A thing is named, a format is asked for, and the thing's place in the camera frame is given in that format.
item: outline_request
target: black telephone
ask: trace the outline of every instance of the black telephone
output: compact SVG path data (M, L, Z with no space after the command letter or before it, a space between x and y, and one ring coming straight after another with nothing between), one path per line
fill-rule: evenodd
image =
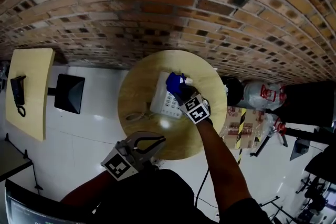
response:
M17 112L24 117L26 115L26 110L23 107L25 104L25 96L23 91L23 80L26 76L18 76L14 79L11 79L12 91L14 96L14 102L17 107Z

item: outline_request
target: cardboard box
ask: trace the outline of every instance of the cardboard box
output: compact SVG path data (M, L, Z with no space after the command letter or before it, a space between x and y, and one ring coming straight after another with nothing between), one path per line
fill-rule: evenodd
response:
M243 131L241 134L241 148L253 148L259 145L258 137L261 137L264 124L263 111L247 109ZM228 148L235 149L238 138L238 130L241 118L241 108L227 107L225 124L220 132L220 137Z

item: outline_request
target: brick ceiling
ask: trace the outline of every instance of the brick ceiling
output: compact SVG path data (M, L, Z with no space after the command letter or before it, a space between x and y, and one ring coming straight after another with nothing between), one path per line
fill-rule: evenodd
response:
M75 66L131 68L160 50L221 75L301 83L336 78L336 0L0 0L0 59L54 48Z

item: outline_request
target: white telephone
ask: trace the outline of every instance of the white telephone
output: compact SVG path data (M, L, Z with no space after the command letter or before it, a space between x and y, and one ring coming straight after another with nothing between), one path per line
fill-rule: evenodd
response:
M177 102L175 97L167 91L166 88L166 80L169 75L170 74L168 72L162 71L160 73L158 83L156 84L156 92L151 103L150 111L179 119L182 116L179 103ZM185 83L188 85L192 85L193 80L190 78L186 78Z

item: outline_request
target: round wooden table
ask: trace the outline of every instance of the round wooden table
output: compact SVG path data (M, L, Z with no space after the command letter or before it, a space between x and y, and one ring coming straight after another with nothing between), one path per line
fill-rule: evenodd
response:
M118 115L125 134L148 131L166 137L166 145L157 156L160 159L184 159L203 148L196 126L187 117L180 119L152 114L136 121L126 116L144 112L155 94L161 71L184 73L211 106L210 119L219 133L224 125L227 100L224 85L215 69L205 60L190 52L165 50L149 55L138 62L124 79L118 97Z

